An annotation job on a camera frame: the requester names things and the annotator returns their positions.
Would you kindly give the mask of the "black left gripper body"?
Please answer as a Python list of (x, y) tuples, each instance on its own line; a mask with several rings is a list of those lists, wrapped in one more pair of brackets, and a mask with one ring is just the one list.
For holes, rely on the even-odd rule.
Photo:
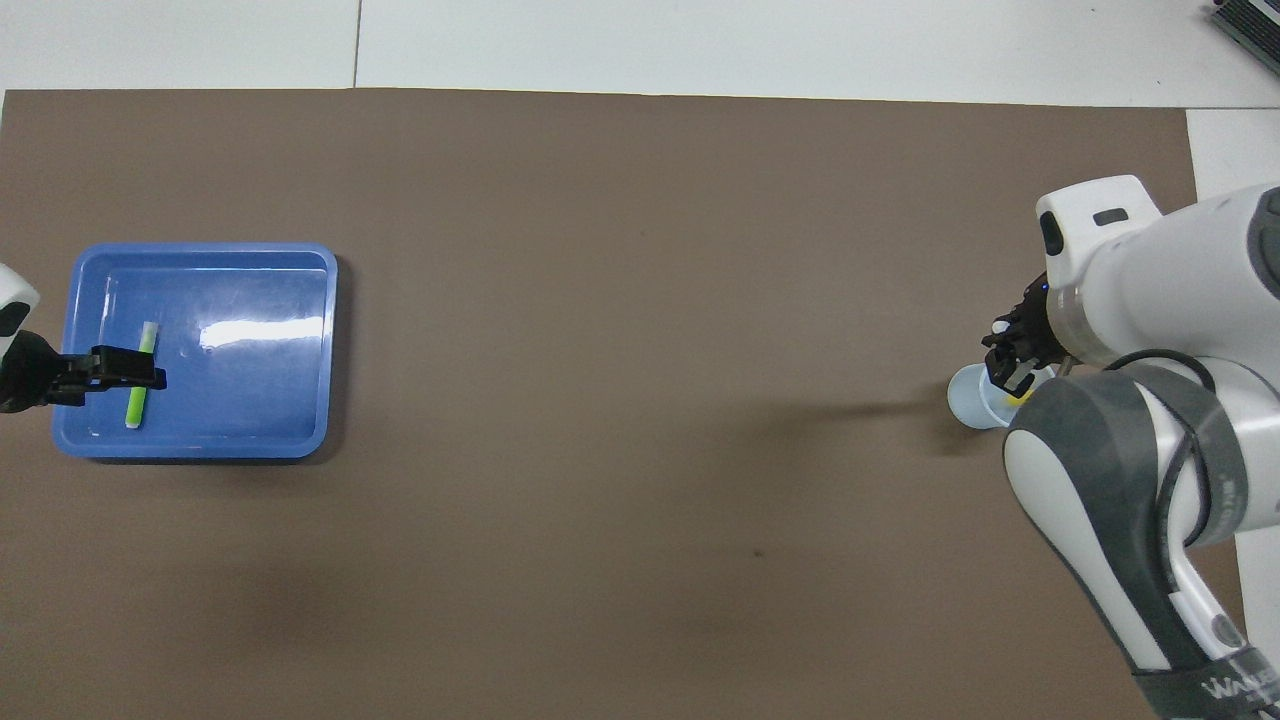
[(18, 331), (3, 357), (1, 414), (60, 404), (61, 393), (52, 387), (65, 369), (64, 357), (44, 337)]

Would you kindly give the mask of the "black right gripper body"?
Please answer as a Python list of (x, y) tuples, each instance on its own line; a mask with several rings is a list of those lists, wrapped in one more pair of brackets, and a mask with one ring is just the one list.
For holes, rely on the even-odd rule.
[(1018, 357), (1028, 363), (1062, 363), (1068, 351), (1048, 318), (1050, 284), (1038, 275), (1025, 287), (1018, 305)]

